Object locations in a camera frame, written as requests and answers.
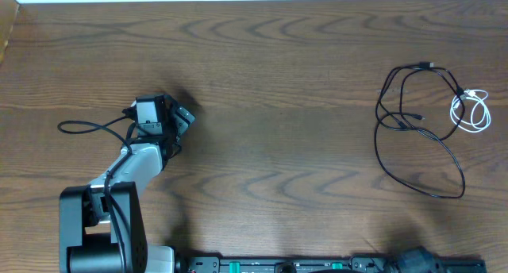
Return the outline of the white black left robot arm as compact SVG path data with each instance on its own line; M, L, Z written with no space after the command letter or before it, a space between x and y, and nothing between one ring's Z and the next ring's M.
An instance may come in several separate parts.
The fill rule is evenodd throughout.
M131 120L119 157L96 179L70 186L59 201L62 272L185 272L169 246L150 245L140 196L182 151L194 115L168 94L144 95L124 109Z

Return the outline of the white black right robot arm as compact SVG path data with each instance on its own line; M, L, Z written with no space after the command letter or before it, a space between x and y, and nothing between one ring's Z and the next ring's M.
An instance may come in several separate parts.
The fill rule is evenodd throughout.
M396 273L439 273L442 269L440 261L423 247L405 251L391 262L391 271Z

